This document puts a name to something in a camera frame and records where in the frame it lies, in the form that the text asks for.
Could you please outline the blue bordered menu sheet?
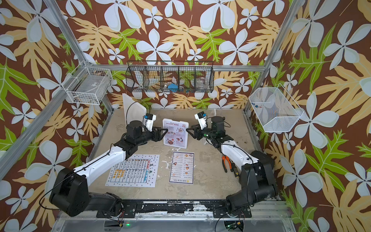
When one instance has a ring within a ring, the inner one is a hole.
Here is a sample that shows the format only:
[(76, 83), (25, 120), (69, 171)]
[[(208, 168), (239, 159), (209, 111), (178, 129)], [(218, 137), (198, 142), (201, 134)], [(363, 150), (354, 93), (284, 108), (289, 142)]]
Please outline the blue bordered menu sheet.
[(170, 183), (190, 184), (194, 182), (194, 158), (192, 152), (173, 152)]

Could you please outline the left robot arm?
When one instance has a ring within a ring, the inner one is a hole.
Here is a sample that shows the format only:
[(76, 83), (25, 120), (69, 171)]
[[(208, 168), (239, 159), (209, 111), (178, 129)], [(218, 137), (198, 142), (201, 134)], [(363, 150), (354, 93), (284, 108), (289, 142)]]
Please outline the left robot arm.
[(84, 211), (97, 211), (101, 218), (116, 218), (123, 213), (122, 199), (112, 193), (94, 193), (89, 186), (113, 166), (131, 157), (139, 146), (149, 141), (159, 142), (168, 132), (160, 127), (147, 127), (134, 120), (126, 133), (108, 151), (73, 170), (62, 169), (50, 191), (49, 201), (57, 209), (74, 217)]

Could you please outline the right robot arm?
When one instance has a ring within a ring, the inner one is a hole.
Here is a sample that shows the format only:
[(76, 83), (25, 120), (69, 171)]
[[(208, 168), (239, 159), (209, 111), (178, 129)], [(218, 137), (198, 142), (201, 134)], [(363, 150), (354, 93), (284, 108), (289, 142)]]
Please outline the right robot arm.
[(241, 184), (240, 191), (226, 197), (222, 209), (231, 216), (246, 215), (250, 218), (250, 208), (256, 203), (278, 196), (273, 158), (257, 150), (251, 153), (243, 150), (226, 134), (224, 117), (211, 117), (211, 126), (208, 126), (208, 117), (203, 111), (195, 114), (195, 119), (198, 124), (186, 131), (196, 140), (204, 138), (222, 154), (222, 158), (228, 159)]

